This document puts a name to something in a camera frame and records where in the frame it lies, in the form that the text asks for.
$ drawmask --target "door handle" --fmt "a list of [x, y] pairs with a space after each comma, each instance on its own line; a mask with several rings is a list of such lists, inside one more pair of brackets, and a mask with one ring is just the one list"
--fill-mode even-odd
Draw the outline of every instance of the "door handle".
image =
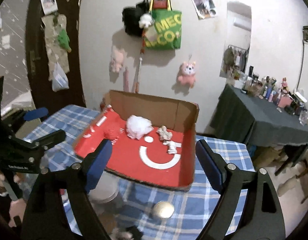
[[30, 51], [30, 64], [31, 64], [31, 75], [32, 75], [32, 77], [35, 76], [35, 61], [40, 60], [40, 59], [41, 59], [40, 57], [35, 56], [34, 50]]

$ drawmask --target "white smile print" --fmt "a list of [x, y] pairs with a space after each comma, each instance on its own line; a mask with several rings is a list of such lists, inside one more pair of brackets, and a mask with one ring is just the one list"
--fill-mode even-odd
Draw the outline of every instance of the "white smile print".
[[[144, 138], [144, 140], [148, 143], [152, 143], [154, 141], [153, 137], [151, 136], [146, 136]], [[173, 166], [175, 166], [179, 160], [181, 159], [181, 155], [180, 154], [174, 154], [174, 157], [171, 161], [169, 161], [168, 163], [155, 163], [153, 161], [151, 161], [146, 153], [147, 147], [145, 146], [140, 146], [140, 157], [141, 160], [149, 167], [154, 168], [154, 169], [158, 169], [158, 170], [166, 170], [169, 168], [172, 168]]]

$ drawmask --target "door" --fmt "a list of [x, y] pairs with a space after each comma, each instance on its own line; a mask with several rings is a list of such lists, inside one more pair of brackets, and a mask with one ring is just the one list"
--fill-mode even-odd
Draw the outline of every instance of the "door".
[[68, 90], [54, 92], [49, 78], [48, 57], [44, 41], [44, 16], [40, 0], [30, 0], [25, 32], [28, 78], [36, 108], [46, 107], [49, 114], [73, 104], [85, 107], [78, 57], [78, 16], [80, 0], [56, 0], [58, 13], [67, 17], [67, 34], [71, 53], [68, 53], [70, 72]]

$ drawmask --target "metal screw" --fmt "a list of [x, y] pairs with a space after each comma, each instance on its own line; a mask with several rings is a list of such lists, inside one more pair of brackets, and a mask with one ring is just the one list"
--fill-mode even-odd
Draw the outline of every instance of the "metal screw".
[[265, 170], [264, 168], [260, 168], [259, 172], [263, 175], [265, 175], [267, 173], [267, 170]]
[[73, 170], [78, 170], [81, 167], [81, 164], [80, 163], [74, 163], [74, 164], [72, 164], [71, 167], [72, 167]]
[[235, 164], [233, 164], [233, 163], [227, 164], [227, 167], [228, 167], [230, 170], [232, 170], [232, 171], [236, 169], [236, 166], [235, 166]]
[[47, 174], [49, 172], [48, 168], [41, 169], [41, 174]]

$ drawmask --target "blue gripper pad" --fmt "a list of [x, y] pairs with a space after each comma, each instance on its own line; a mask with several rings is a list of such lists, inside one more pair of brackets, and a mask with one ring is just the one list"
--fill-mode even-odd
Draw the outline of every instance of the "blue gripper pad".
[[110, 140], [103, 139], [96, 150], [89, 153], [83, 160], [83, 172], [86, 175], [85, 190], [88, 194], [95, 189], [100, 177], [111, 157], [112, 143]]
[[203, 139], [196, 143], [195, 151], [211, 187], [221, 194], [227, 176], [226, 162]]
[[38, 109], [34, 109], [31, 111], [27, 111], [26, 114], [24, 115], [23, 119], [24, 121], [31, 121], [37, 118], [41, 118], [44, 116], [47, 116], [49, 113], [48, 109], [45, 107], [41, 107]]

